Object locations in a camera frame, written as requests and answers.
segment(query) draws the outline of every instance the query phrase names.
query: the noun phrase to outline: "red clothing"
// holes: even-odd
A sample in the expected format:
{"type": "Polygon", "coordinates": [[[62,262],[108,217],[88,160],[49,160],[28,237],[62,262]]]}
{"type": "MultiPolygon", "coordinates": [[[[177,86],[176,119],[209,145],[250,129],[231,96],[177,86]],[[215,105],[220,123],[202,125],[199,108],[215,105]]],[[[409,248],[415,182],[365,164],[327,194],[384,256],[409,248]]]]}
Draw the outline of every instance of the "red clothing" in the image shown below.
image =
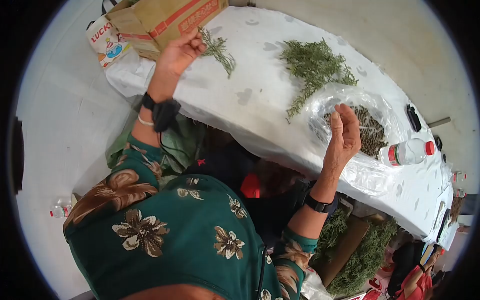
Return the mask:
{"type": "Polygon", "coordinates": [[[432,287],[432,278],[427,274],[423,273],[420,279],[417,281],[417,288],[405,299],[405,294],[403,293],[403,288],[407,281],[413,276],[415,272],[420,270],[419,266],[416,266],[411,272],[405,277],[405,280],[402,282],[402,289],[397,292],[397,295],[401,293],[398,297],[398,300],[422,300],[425,296],[425,291],[432,287]]]}

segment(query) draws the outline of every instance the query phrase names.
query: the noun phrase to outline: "floral pattern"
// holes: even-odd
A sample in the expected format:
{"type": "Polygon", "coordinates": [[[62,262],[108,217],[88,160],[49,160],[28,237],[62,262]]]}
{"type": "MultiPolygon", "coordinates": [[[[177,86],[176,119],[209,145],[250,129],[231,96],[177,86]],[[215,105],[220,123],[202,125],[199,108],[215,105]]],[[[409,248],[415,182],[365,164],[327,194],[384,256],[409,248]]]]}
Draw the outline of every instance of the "floral pattern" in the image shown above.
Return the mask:
{"type": "Polygon", "coordinates": [[[188,185],[194,185],[197,184],[200,178],[187,178],[187,184],[188,185]]]}
{"type": "Polygon", "coordinates": [[[242,259],[243,253],[241,248],[245,245],[245,243],[239,239],[237,239],[237,235],[233,232],[226,232],[220,226],[215,226],[216,231],[216,240],[218,243],[214,243],[213,247],[217,249],[216,252],[227,259],[232,258],[234,255],[237,259],[242,259]]]}
{"type": "Polygon", "coordinates": [[[191,190],[191,189],[177,189],[177,194],[180,196],[180,197],[185,197],[187,196],[188,194],[190,194],[190,196],[192,196],[193,198],[197,199],[197,200],[203,200],[201,197],[200,197],[200,191],[198,190],[191,190]]]}
{"type": "Polygon", "coordinates": [[[312,256],[313,253],[303,252],[300,244],[293,240],[286,244],[285,254],[279,255],[278,258],[290,259],[305,272],[308,267],[308,261],[312,256]]]}
{"type": "Polygon", "coordinates": [[[267,262],[267,264],[271,264],[271,263],[272,263],[272,258],[271,258],[269,255],[267,255],[266,262],[267,262]]]}
{"type": "MultiPolygon", "coordinates": [[[[123,148],[124,151],[127,150],[127,149],[130,149],[130,143],[129,142],[127,142],[125,144],[125,147],[123,148]]],[[[119,160],[118,160],[118,162],[115,166],[118,167],[119,165],[123,164],[123,161],[127,158],[127,156],[128,155],[126,155],[126,154],[123,154],[122,156],[120,156],[120,158],[119,158],[119,160]]]]}
{"type": "Polygon", "coordinates": [[[78,224],[86,215],[107,203],[112,203],[115,211],[119,211],[157,193],[157,189],[148,183],[135,184],[138,179],[134,170],[124,169],[113,173],[108,182],[107,179],[102,180],[73,207],[63,223],[63,230],[71,222],[78,224]]]}
{"type": "Polygon", "coordinates": [[[142,157],[145,160],[145,162],[143,164],[146,165],[147,168],[150,169],[150,171],[152,171],[153,175],[155,176],[156,181],[160,182],[160,179],[162,178],[162,173],[163,173],[162,168],[160,167],[160,164],[157,161],[149,160],[145,156],[145,154],[147,154],[146,150],[140,149],[139,147],[137,147],[135,145],[132,145],[132,149],[140,152],[140,154],[142,155],[142,157]]]}
{"type": "Polygon", "coordinates": [[[151,257],[162,255],[162,235],[167,234],[170,229],[165,228],[164,222],[157,220],[155,216],[148,216],[142,219],[142,212],[139,209],[130,209],[125,214],[126,222],[113,225],[112,230],[124,238],[122,246],[130,251],[142,247],[151,257]]]}
{"type": "Polygon", "coordinates": [[[230,199],[230,210],[237,216],[239,219],[247,217],[247,212],[243,207],[240,207],[240,201],[233,199],[229,194],[227,196],[230,199]]]}
{"type": "Polygon", "coordinates": [[[272,294],[270,294],[270,292],[264,288],[262,289],[262,292],[260,293],[260,299],[261,300],[271,300],[272,299],[272,294]]]}
{"type": "Polygon", "coordinates": [[[280,282],[282,297],[284,300],[290,300],[288,290],[293,291],[295,294],[298,292],[297,283],[299,281],[299,277],[297,273],[295,273],[295,271],[287,265],[278,265],[275,267],[275,269],[276,276],[280,282]]]}

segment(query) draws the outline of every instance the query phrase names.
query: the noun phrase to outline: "water bottle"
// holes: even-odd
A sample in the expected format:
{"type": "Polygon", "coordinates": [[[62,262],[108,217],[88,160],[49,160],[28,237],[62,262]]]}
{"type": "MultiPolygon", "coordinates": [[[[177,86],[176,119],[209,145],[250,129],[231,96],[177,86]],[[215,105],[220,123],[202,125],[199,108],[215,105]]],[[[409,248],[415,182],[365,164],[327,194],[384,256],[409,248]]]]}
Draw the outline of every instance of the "water bottle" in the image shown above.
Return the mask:
{"type": "Polygon", "coordinates": [[[66,218],[69,216],[71,210],[71,205],[57,206],[50,211],[50,216],[54,216],[55,218],[66,218]]]}
{"type": "Polygon", "coordinates": [[[453,195],[454,197],[464,198],[467,196],[467,193],[463,189],[457,189],[453,195]]]}
{"type": "Polygon", "coordinates": [[[467,179],[467,175],[463,172],[454,172],[453,173],[453,182],[462,182],[467,179]]]}
{"type": "Polygon", "coordinates": [[[421,139],[411,139],[380,149],[378,157],[385,165],[403,166],[421,163],[427,156],[433,155],[435,144],[421,139]]]}
{"type": "Polygon", "coordinates": [[[76,198],[73,194],[71,196],[59,196],[55,198],[55,203],[52,205],[50,216],[54,216],[55,218],[68,217],[73,205],[75,205],[73,202],[74,199],[76,201],[76,198]]]}

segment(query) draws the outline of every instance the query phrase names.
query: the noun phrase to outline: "green floral shirt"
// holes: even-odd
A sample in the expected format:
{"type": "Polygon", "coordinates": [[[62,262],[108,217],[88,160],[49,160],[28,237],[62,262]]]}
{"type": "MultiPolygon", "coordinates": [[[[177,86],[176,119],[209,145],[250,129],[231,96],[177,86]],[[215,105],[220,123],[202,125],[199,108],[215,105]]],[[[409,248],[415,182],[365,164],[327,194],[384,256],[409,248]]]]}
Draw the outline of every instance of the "green floral shirt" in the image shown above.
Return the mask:
{"type": "MultiPolygon", "coordinates": [[[[183,283],[228,300],[255,299],[264,246],[242,201],[206,175],[163,185],[172,176],[165,157],[130,136],[112,173],[65,221],[65,238],[95,296],[116,300],[183,283]]],[[[262,300],[299,298],[316,243],[284,230],[266,258],[262,300]]]]}

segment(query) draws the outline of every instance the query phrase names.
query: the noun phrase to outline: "green plant bundle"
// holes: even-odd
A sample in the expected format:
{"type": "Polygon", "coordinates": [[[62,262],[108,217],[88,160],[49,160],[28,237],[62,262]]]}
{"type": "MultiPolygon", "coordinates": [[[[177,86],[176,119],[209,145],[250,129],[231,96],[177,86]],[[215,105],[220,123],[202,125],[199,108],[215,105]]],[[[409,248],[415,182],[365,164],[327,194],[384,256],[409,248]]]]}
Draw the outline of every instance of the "green plant bundle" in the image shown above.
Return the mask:
{"type": "Polygon", "coordinates": [[[230,53],[227,53],[226,55],[224,54],[227,50],[227,47],[225,46],[227,40],[222,37],[217,39],[213,38],[210,31],[202,27],[198,27],[198,31],[202,33],[203,41],[207,45],[207,49],[202,53],[202,56],[215,57],[215,59],[222,64],[225,71],[227,71],[228,79],[230,79],[230,76],[235,69],[236,62],[230,53]]]}
{"type": "Polygon", "coordinates": [[[320,237],[318,238],[315,254],[310,259],[311,265],[317,260],[329,261],[333,255],[333,249],[338,237],[347,230],[347,213],[338,208],[324,224],[320,237]]]}
{"type": "Polygon", "coordinates": [[[283,50],[280,59],[287,62],[291,75],[304,80],[300,95],[287,110],[289,118],[298,115],[307,99],[329,82],[357,85],[358,80],[345,64],[345,57],[333,54],[323,38],[321,42],[314,43],[296,40],[284,42],[287,48],[283,50]]]}
{"type": "Polygon", "coordinates": [[[375,275],[384,261],[387,243],[397,232],[394,220],[380,225],[370,223],[365,237],[345,266],[327,288],[332,295],[351,295],[375,275]]]}

